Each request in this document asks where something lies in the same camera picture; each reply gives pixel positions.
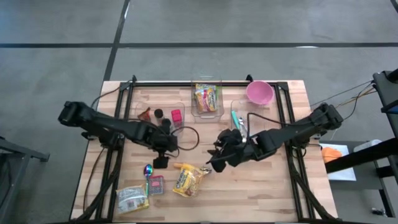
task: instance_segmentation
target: yellow snack bag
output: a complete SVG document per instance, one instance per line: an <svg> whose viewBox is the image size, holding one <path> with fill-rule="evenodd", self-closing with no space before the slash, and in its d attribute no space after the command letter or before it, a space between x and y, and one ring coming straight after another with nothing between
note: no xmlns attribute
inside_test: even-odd
<svg viewBox="0 0 398 224"><path fill-rule="evenodd" d="M217 86L207 84L195 85L195 98L198 113L214 112L217 110Z"/></svg>
<svg viewBox="0 0 398 224"><path fill-rule="evenodd" d="M173 192L184 197L196 196L203 176L208 174L210 170L197 168L190 164L174 164L174 167L181 168L181 173L174 185Z"/></svg>

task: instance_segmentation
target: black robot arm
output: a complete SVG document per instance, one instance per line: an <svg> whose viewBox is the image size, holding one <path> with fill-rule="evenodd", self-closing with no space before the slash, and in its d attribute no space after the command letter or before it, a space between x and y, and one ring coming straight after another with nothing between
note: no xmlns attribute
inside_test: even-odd
<svg viewBox="0 0 398 224"><path fill-rule="evenodd" d="M220 133L214 143L215 150L209 150L211 163L216 172L222 172L226 166L236 167L249 160L260 161L276 153L276 150L286 141L291 141L293 147L305 147L314 134L325 134L328 130L339 128L343 118L334 106L321 104L306 118L281 129L261 131L248 138L246 143L238 130L226 129Z"/></svg>
<svg viewBox="0 0 398 224"><path fill-rule="evenodd" d="M159 153L154 159L154 168L167 168L167 151L177 150L177 137L170 134L170 123L156 126L146 121L124 121L95 111L82 102L67 101L58 117L61 124L69 127L81 127L86 132L82 136L91 139L98 137L101 145L118 150L122 139L148 147Z"/></svg>

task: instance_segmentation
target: concrete floor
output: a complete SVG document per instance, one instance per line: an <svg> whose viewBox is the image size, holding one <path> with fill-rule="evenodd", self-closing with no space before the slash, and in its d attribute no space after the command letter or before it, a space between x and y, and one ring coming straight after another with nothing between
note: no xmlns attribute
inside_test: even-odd
<svg viewBox="0 0 398 224"><path fill-rule="evenodd" d="M0 0L0 44L112 43L124 0ZM133 0L121 42L396 42L398 13L390 0ZM66 100L98 96L111 49L0 48L0 135L50 152L29 164L13 223L68 219L86 141L57 121ZM398 67L397 48L119 49L111 80L189 80L251 74L263 80L305 80L311 103ZM361 89L329 101L352 97ZM340 109L343 116L353 105ZM335 140L389 139L377 95L359 100ZM331 138L331 133L324 136ZM394 223L369 215L380 201L371 192L334 190L340 218Z"/></svg>

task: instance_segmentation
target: chip bag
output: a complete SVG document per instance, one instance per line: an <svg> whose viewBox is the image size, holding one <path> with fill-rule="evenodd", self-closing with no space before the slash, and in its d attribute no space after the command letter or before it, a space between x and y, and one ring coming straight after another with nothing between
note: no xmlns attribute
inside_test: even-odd
<svg viewBox="0 0 398 224"><path fill-rule="evenodd" d="M207 168L197 168L190 164L174 164L174 167L181 168L181 173L173 192L184 197L196 196L203 176L211 171Z"/></svg>
<svg viewBox="0 0 398 224"><path fill-rule="evenodd" d="M198 113L217 110L217 86L195 84L195 98L197 99Z"/></svg>
<svg viewBox="0 0 398 224"><path fill-rule="evenodd" d="M116 194L119 199L119 214L138 211L149 207L148 197L142 185L117 190Z"/></svg>

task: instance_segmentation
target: wooden table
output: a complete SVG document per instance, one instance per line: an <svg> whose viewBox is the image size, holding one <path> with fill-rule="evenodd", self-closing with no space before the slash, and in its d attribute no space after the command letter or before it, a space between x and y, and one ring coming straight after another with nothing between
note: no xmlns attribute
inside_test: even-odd
<svg viewBox="0 0 398 224"><path fill-rule="evenodd" d="M294 107L296 119L307 116L310 106L301 80L287 81L290 97ZM102 92L109 92L119 86L119 82L104 82ZM166 191L163 195L150 196L150 207L146 210L131 212L124 215L117 214L115 209L114 222L293 222L297 221L294 209L289 172L287 169L286 153L282 146L276 155L260 162L249 161L237 167L227 168L222 173L212 173L203 179L200 192L195 198L184 198L172 192L179 170L173 168L174 162L186 162L195 166L202 166L210 159L206 152L213 149L212 143L220 131L231 127L231 107L239 113L247 113L252 108L240 107L241 100L245 100L245 87L224 87L224 115L219 123L195 123L191 114L190 88L175 87L136 87L133 93L131 118L135 118L135 108L138 102L151 105L178 103L185 105L185 125L194 127L200 134L200 144L192 151L181 151L178 158L170 158L169 168L157 169L155 175L163 175ZM117 92L100 99L98 111L113 116ZM255 112L271 119L279 120L275 99L263 108L255 108ZM261 119L251 121L253 132L256 130L280 128L279 124ZM192 131L184 131L178 139L182 147L190 147L195 143ZM92 141L88 145L83 170L76 193L72 217L82 213L83 195L94 161L101 151L99 142ZM151 164L157 156L143 146L126 141L123 162L119 177L119 189L145 183L142 174L143 167ZM88 191L89 204L100 188L104 167L105 153L98 163ZM304 158L307 168L308 181L312 192L326 210L337 217L335 203L326 174L325 166L319 147L307 148ZM303 193L300 192L303 210L306 211ZM104 211L108 210L109 197L105 197Z"/></svg>

